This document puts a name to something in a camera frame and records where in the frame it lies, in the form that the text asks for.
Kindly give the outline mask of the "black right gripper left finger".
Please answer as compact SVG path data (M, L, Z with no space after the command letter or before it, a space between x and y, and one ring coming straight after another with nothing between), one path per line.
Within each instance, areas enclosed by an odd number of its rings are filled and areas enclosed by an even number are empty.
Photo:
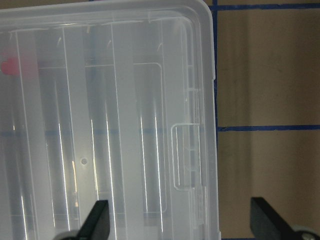
M97 200L82 227L77 240L107 240L110 235L110 213L108 200Z

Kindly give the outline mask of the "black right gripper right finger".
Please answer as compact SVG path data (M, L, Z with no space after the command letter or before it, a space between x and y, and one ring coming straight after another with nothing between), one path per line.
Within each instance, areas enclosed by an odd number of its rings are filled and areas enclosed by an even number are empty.
M250 229L256 240L300 239L263 197L250 199Z

